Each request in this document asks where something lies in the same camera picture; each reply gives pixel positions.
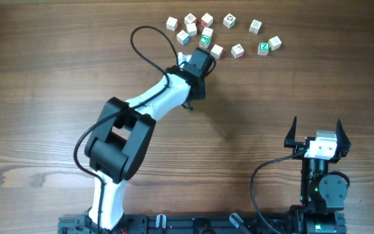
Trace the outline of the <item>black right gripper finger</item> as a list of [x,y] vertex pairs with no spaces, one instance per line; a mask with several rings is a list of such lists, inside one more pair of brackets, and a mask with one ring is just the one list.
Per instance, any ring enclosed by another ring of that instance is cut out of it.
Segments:
[[339,148],[350,148],[351,142],[348,136],[345,134],[345,131],[342,126],[342,122],[338,119],[336,124],[336,136],[337,136],[337,145]]
[[292,126],[290,127],[290,130],[288,131],[288,134],[285,137],[285,140],[284,140],[285,142],[295,141],[296,127],[297,127],[297,117],[295,116],[293,118]]

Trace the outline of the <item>white block red Y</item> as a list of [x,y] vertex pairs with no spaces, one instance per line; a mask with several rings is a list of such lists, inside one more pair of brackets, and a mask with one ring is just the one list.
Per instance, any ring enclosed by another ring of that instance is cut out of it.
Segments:
[[213,48],[210,51],[210,54],[215,59],[220,59],[222,53],[223,53],[223,48],[220,45],[217,45],[217,44],[214,44]]

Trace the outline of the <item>white block green top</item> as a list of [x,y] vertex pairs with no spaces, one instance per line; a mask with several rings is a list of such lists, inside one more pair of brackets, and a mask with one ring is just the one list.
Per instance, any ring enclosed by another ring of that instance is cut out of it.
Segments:
[[199,47],[203,49],[208,49],[210,42],[211,42],[211,37],[203,34],[199,41]]

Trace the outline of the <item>white block red 6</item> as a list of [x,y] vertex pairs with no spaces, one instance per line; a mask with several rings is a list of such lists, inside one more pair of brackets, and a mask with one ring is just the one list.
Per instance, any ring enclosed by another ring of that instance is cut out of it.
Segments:
[[231,53],[235,59],[244,55],[245,50],[241,44],[234,45],[231,49]]

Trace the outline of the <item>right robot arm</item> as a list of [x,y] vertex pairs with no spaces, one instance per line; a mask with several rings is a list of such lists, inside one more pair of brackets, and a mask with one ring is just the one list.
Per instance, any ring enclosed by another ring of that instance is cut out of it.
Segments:
[[296,125],[294,119],[284,146],[293,149],[294,159],[302,162],[301,205],[290,207],[284,230],[286,233],[347,233],[342,211],[350,180],[341,172],[330,172],[329,165],[347,156],[351,142],[341,121],[337,121],[335,131],[317,131],[303,142],[295,139]]

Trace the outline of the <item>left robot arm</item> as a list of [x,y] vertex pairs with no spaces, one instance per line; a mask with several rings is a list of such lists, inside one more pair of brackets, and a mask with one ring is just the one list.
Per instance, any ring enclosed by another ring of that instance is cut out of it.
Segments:
[[77,143],[95,179],[86,225],[123,233],[127,215],[285,215],[294,191],[280,186],[289,156],[272,92],[291,87],[274,57],[217,60],[196,49],[159,69],[157,84],[126,101],[110,98]]

